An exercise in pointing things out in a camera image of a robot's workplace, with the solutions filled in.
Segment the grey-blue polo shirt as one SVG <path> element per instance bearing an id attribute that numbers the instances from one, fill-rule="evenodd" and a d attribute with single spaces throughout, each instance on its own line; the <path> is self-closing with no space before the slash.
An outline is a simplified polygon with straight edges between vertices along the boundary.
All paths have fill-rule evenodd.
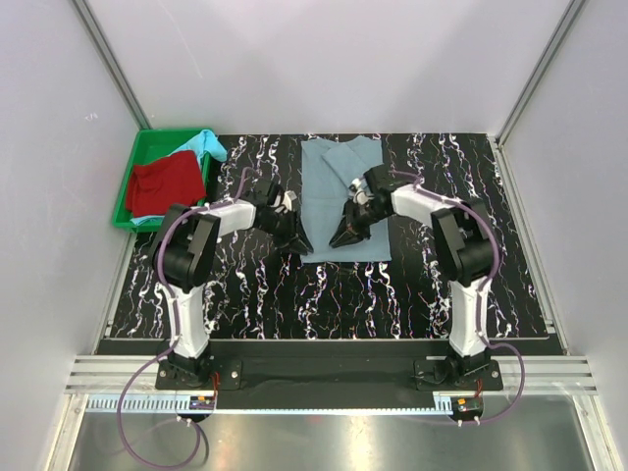
<path id="1" fill-rule="evenodd" d="M 371 227 L 371 237 L 357 244 L 330 247 L 352 181 L 384 163 L 381 141 L 362 135 L 346 142 L 324 138 L 301 143 L 301 221 L 313 252 L 305 264 L 370 263 L 392 260 L 386 220 Z"/>

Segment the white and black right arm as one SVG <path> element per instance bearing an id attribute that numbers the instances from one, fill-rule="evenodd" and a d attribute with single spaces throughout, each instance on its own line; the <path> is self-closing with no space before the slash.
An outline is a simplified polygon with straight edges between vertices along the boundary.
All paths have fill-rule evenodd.
<path id="1" fill-rule="evenodd" d="M 487 334 L 488 294 L 499 267 L 499 249 L 486 207 L 423 188 L 407 172 L 384 165 L 348 183 L 340 224 L 330 247 L 357 244 L 371 227 L 391 216 L 417 221 L 432 230 L 438 266 L 451 295 L 451 332 L 444 359 L 418 372 L 418 385 L 471 389 L 491 362 Z"/>

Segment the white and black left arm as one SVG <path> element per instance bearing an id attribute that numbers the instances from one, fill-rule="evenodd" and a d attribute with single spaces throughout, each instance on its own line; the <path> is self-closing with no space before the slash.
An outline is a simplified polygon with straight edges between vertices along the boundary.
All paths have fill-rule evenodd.
<path id="1" fill-rule="evenodd" d="M 158 390 L 201 390 L 219 384 L 220 368 L 212 359 L 204 327 L 204 287 L 219 239 L 248 230 L 270 236 L 284 252 L 313 251 L 297 195 L 275 181 L 240 188 L 228 201 L 194 207 L 177 203 L 166 213 L 151 246 L 152 268 L 166 298 L 171 332 L 169 345 L 156 354 Z"/>

